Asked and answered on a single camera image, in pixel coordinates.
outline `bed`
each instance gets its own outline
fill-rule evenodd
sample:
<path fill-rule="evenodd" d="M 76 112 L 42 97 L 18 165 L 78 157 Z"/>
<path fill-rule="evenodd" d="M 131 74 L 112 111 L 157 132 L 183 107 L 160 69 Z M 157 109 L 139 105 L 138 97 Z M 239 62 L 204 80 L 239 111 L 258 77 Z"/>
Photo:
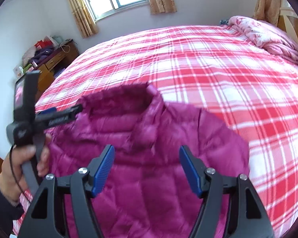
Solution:
<path fill-rule="evenodd" d="M 152 83 L 165 101 L 207 108 L 248 141 L 250 179 L 276 237 L 289 230 L 298 217 L 297 64 L 229 26 L 148 30 L 88 49 L 36 109 L 65 109 L 91 92 L 139 82 Z M 22 220 L 14 223 L 15 233 Z"/>

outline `white wall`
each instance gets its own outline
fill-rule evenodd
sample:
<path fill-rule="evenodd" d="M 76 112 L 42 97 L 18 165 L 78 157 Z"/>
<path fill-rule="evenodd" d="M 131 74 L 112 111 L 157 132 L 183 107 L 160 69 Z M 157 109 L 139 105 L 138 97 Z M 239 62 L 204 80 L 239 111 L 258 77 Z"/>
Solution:
<path fill-rule="evenodd" d="M 12 122 L 13 68 L 38 40 L 50 34 L 37 0 L 13 0 L 0 7 L 0 157 L 10 150 L 5 128 Z"/>
<path fill-rule="evenodd" d="M 64 39 L 73 38 L 80 52 L 110 40 L 142 30 L 176 25 L 218 25 L 221 19 L 235 15 L 252 16 L 257 0 L 175 0 L 176 13 L 150 15 L 149 6 L 124 11 L 97 23 L 99 33 L 82 39 L 67 0 L 42 0 L 52 32 Z"/>

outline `hand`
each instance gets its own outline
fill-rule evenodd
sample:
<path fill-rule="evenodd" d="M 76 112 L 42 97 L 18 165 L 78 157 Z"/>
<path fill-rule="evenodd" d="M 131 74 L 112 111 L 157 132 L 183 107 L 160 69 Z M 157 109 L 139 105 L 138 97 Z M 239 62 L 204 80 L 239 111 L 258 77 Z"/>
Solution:
<path fill-rule="evenodd" d="M 48 174 L 49 165 L 49 149 L 46 146 L 51 141 L 51 136 L 46 135 L 45 147 L 43 148 L 41 154 L 41 160 L 37 164 L 37 171 L 40 177 L 44 177 Z M 24 175 L 22 173 L 21 165 L 29 161 L 35 155 L 36 148 L 34 145 L 29 145 L 22 148 L 14 148 L 12 153 L 12 167 L 16 179 L 23 191 L 28 189 L 28 185 L 25 181 Z M 17 202 L 21 195 L 21 191 L 18 185 L 15 183 L 13 178 L 9 154 L 6 156 L 2 163 L 2 172 L 0 174 L 0 191 L 2 194 L 10 201 Z"/>

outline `blue gripper pad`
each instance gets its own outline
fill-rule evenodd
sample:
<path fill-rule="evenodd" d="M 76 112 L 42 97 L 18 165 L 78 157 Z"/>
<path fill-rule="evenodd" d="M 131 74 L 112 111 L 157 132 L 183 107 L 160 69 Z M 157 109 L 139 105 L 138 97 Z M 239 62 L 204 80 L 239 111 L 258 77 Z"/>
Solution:
<path fill-rule="evenodd" d="M 115 159 L 115 148 L 112 145 L 107 145 L 102 151 L 101 155 L 94 158 L 88 165 L 89 173 L 89 184 L 92 186 L 91 195 L 95 198 L 99 193 L 102 192 L 108 174 Z"/>
<path fill-rule="evenodd" d="M 190 149 L 187 146 L 180 147 L 179 157 L 191 190 L 200 198 L 202 196 L 201 177 L 194 166 L 194 162 L 192 161 L 196 158 L 192 155 Z"/>
<path fill-rule="evenodd" d="M 47 113 L 56 113 L 56 112 L 57 112 L 56 107 L 51 107 L 49 109 L 39 112 L 38 114 L 47 114 Z"/>

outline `pink floral comforter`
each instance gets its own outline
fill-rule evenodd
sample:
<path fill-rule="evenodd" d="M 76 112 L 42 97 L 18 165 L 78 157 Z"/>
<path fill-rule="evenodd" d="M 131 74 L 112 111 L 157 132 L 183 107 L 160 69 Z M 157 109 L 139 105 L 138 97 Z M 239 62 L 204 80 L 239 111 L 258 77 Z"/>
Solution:
<path fill-rule="evenodd" d="M 279 28 L 265 21 L 243 16 L 232 17 L 228 24 L 247 36 L 258 48 L 298 64 L 298 44 Z"/>

